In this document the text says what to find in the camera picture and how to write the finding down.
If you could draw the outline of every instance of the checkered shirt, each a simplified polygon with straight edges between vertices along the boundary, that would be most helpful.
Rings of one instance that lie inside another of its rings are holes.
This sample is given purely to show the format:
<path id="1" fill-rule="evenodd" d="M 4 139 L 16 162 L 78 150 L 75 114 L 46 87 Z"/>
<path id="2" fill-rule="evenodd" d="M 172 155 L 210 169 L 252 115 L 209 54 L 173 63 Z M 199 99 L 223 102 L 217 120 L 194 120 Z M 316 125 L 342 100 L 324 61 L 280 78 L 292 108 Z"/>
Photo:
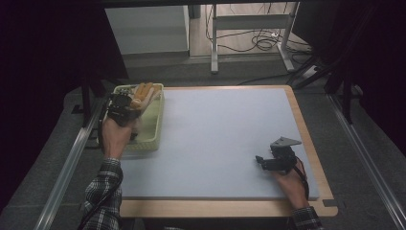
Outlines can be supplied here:
<path id="1" fill-rule="evenodd" d="M 122 169 L 119 160 L 114 158 L 103 160 L 98 176 L 86 188 L 85 215 L 119 182 L 120 174 L 122 174 Z M 122 189 L 119 187 L 113 196 L 89 219 L 83 229 L 120 229 L 121 204 Z"/>

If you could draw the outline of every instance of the person's left hand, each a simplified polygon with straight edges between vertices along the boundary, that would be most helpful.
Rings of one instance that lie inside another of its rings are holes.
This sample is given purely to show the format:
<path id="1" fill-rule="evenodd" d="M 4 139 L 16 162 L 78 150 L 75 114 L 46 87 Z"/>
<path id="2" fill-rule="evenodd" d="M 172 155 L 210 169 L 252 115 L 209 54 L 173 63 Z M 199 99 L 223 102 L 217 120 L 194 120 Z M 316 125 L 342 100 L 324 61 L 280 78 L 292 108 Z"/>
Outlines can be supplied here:
<path id="1" fill-rule="evenodd" d="M 128 122 L 125 126 L 119 126 L 111 119 L 106 118 L 102 124 L 102 143 L 104 146 L 105 158 L 121 159 L 125 146 L 131 136 L 131 131 L 136 120 Z"/>

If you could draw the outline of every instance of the cable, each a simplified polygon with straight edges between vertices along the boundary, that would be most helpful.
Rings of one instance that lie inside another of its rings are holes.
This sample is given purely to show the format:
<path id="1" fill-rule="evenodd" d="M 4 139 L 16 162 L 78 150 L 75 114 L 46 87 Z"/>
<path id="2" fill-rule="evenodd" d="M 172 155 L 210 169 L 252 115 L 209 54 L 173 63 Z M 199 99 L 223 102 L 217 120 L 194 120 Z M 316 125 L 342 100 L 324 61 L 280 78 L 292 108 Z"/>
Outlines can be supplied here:
<path id="1" fill-rule="evenodd" d="M 253 81 L 262 81 L 262 80 L 267 80 L 267 79 L 272 79 L 272 78 L 279 78 L 279 77 L 295 75 L 295 74 L 299 73 L 300 71 L 304 70 L 305 68 L 307 68 L 308 65 L 311 64 L 310 60 L 311 60 L 311 58 L 309 58 L 299 69 L 295 70 L 292 73 L 287 73 L 287 74 L 283 74 L 283 75 L 276 75 L 276 76 L 269 76 L 269 77 L 263 77 L 263 78 L 252 79 L 252 80 L 246 80 L 246 81 L 238 83 L 237 85 L 243 85 L 245 83 L 249 83 L 249 82 L 253 82 Z"/>

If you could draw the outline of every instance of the plastic tray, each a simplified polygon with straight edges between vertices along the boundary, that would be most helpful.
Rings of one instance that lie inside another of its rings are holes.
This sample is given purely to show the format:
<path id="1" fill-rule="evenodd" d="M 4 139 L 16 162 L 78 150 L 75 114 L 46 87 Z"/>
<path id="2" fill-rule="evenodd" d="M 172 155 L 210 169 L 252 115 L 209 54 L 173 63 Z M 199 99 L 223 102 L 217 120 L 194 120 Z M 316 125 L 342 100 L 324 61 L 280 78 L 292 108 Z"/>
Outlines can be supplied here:
<path id="1" fill-rule="evenodd" d="M 128 143 L 125 150 L 157 150 L 159 149 L 159 141 L 161 138 L 162 116 L 164 112 L 164 85 L 155 83 L 154 85 L 161 86 L 161 96 L 157 97 L 144 112 L 142 119 L 141 133 Z M 137 85 L 120 85 L 114 89 L 114 93 L 118 93 L 123 89 L 134 88 Z"/>

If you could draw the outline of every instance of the wooden board frame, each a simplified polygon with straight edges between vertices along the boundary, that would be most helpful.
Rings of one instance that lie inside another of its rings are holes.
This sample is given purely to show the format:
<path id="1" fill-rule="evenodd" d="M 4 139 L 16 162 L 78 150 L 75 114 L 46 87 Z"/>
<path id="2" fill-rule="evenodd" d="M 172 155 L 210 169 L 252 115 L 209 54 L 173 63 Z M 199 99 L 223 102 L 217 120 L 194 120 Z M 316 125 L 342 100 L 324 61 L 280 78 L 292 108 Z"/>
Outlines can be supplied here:
<path id="1" fill-rule="evenodd" d="M 166 87 L 165 90 L 182 89 L 284 89 L 296 124 L 302 137 L 304 149 L 314 177 L 319 187 L 320 197 L 309 201 L 319 217 L 337 215 L 336 206 L 326 207 L 323 200 L 334 199 L 328 182 L 305 125 L 302 112 L 296 101 L 293 90 L 288 85 L 258 85 L 258 86 L 197 86 L 197 87 Z M 275 218 L 290 217 L 292 208 L 287 200 L 123 200 L 121 206 L 123 218 Z"/>

